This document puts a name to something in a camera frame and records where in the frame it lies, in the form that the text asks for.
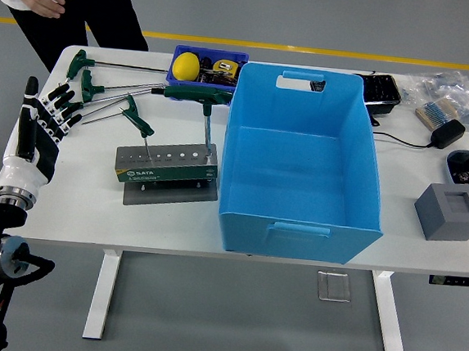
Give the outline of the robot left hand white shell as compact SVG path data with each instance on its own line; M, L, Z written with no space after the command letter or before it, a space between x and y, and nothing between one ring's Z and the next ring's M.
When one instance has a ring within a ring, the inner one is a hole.
M68 83L41 95L38 79L26 82L19 119L2 157L0 187L24 188L31 194L53 177L61 140L82 115Z

